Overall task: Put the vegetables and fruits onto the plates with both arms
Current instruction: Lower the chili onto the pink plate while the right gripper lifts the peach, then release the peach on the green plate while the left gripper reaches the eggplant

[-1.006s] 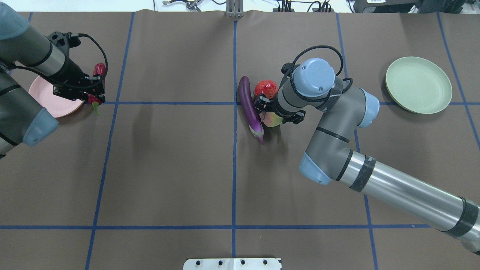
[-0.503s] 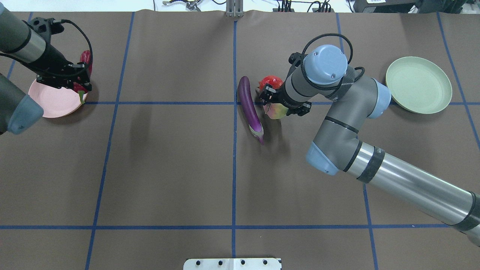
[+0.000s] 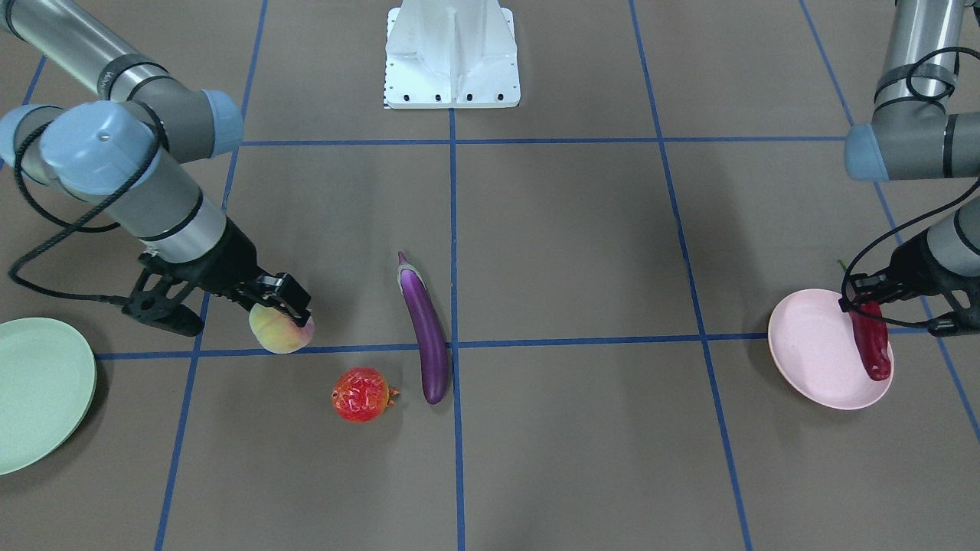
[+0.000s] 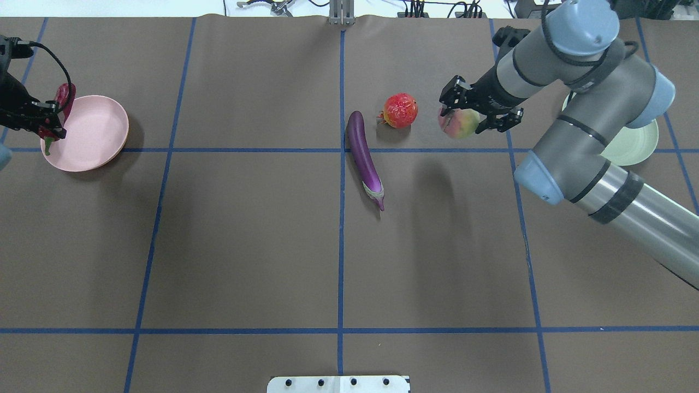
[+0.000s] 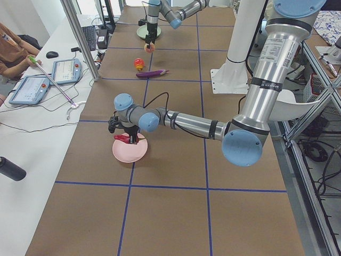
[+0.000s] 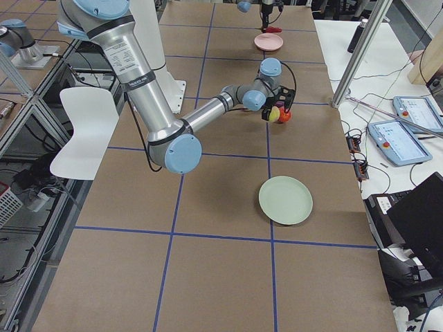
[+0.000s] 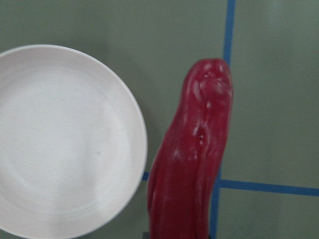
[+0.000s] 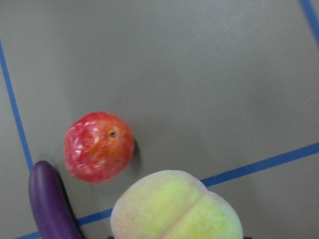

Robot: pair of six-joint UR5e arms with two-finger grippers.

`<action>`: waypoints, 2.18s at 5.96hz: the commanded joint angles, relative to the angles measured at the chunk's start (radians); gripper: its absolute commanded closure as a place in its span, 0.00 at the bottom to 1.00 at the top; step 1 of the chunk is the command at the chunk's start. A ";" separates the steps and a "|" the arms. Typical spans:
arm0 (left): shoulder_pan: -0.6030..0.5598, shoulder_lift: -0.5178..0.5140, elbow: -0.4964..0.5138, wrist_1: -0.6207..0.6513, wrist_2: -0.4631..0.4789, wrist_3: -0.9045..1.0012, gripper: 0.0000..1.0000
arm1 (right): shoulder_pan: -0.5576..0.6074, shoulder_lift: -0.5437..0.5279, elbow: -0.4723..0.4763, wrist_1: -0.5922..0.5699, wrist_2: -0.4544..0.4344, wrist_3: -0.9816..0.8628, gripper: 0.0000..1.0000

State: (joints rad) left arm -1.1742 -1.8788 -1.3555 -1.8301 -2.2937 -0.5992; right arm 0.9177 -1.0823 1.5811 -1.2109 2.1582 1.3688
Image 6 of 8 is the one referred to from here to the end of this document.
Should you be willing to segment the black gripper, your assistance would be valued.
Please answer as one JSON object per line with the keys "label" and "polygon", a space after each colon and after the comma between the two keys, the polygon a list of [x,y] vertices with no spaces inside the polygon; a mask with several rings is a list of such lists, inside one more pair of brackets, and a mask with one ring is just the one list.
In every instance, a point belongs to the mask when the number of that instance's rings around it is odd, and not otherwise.
{"label": "black gripper", "polygon": [[279,102],[279,99],[276,97],[268,97],[266,99],[266,102],[264,103],[264,109],[262,110],[262,119],[265,121],[271,120],[271,113],[272,108],[276,107],[279,109],[279,106],[277,106],[277,103]]}
{"label": "black gripper", "polygon": [[261,0],[261,30],[266,30],[269,27],[269,15],[273,12],[274,0]]}

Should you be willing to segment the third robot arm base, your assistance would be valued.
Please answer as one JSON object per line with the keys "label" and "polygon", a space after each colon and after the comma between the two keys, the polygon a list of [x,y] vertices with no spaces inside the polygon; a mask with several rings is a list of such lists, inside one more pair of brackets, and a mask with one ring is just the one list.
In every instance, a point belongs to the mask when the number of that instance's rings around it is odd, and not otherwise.
{"label": "third robot arm base", "polygon": [[1,22],[1,53],[10,58],[17,68],[44,68],[59,49],[59,46],[37,42],[20,19]]}

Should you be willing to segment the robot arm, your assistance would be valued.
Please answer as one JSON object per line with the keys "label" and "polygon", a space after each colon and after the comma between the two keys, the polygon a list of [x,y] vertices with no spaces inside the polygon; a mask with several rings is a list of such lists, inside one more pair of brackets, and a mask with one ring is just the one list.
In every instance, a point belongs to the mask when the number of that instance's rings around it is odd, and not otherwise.
{"label": "robot arm", "polygon": [[59,31],[101,47],[123,91],[148,130],[147,158],[170,172],[192,171],[201,159],[194,133],[238,104],[264,108],[281,91],[281,63],[267,58],[249,85],[230,85],[205,105],[177,118],[172,91],[179,83],[165,66],[153,1],[58,1]]}
{"label": "robot arm", "polygon": [[274,0],[258,0],[258,1],[251,1],[251,0],[241,0],[236,1],[237,9],[240,12],[246,13],[248,12],[252,5],[254,3],[257,3],[259,5],[259,16],[261,20],[261,28],[260,30],[262,32],[265,32],[266,29],[269,27],[269,16],[273,12],[273,9],[275,8],[276,1]]}

